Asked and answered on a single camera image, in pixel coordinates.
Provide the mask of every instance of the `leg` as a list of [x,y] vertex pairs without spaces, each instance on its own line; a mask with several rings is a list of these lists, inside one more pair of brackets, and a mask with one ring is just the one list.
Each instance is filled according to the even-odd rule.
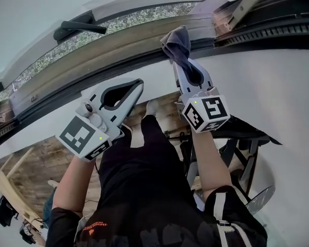
[[132,149],[130,148],[132,133],[124,126],[122,127],[122,131],[125,136],[119,138],[112,147],[108,148],[103,153],[98,170],[102,187],[106,185],[106,182],[110,179],[110,176],[115,173],[115,169],[118,168],[119,165],[132,158]]
[[170,145],[170,142],[162,132],[156,118],[153,115],[147,115],[142,119],[141,130],[144,137],[144,146],[153,144]]
[[55,194],[56,188],[54,188],[54,190],[52,191],[50,197],[47,199],[47,201],[45,202],[44,206],[43,206],[43,222],[47,225],[47,227],[49,228],[50,225],[50,213],[52,212],[52,207],[53,207],[53,199],[54,199],[54,194]]

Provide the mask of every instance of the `gray cloth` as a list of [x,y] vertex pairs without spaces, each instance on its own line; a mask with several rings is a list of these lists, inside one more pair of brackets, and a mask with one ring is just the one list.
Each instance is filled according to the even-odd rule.
[[187,72],[192,72],[188,61],[191,43],[186,26],[180,26],[163,37],[161,40],[161,48],[167,56]]

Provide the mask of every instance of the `wooden floor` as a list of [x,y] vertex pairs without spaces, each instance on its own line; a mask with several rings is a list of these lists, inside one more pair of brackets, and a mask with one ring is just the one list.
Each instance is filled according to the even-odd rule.
[[[163,131],[169,131],[172,136],[179,135],[181,131],[186,132],[186,122],[179,119],[179,115],[174,104],[178,100],[179,93],[172,93],[159,98],[160,109],[157,113],[157,120]],[[138,104],[131,115],[125,120],[125,123],[133,128],[132,147],[143,145],[143,136],[141,133],[140,122],[146,110],[146,103]],[[173,142],[178,150],[179,141]],[[25,199],[42,216],[43,206],[50,197],[53,188],[48,185],[48,180],[60,182],[73,154],[67,150],[54,136],[33,145],[34,150],[27,160],[12,176],[11,180],[19,189]],[[14,164],[20,159],[29,148],[24,148],[16,152],[10,162],[4,169],[7,174]],[[0,159],[0,167],[7,160],[8,156]],[[100,183],[96,170],[93,171],[84,214],[92,213],[96,210],[97,201],[100,196]]]

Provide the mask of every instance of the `cable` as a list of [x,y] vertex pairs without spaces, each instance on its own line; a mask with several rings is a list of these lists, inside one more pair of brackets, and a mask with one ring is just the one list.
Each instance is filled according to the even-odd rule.
[[98,174],[98,176],[99,176],[99,172],[98,172],[98,168],[97,168],[96,162],[95,162],[95,168],[96,168],[97,174]]
[[45,222],[45,220],[42,219],[42,218],[34,218],[34,219],[31,220],[31,222],[30,222],[31,226],[32,226],[32,223],[33,223],[35,220],[36,220],[36,221],[39,221],[39,222],[41,222],[41,223],[44,223],[44,222]]
[[86,204],[86,203],[89,202],[89,201],[98,203],[98,201],[96,201],[96,200],[87,200],[87,201],[85,201],[84,203]]

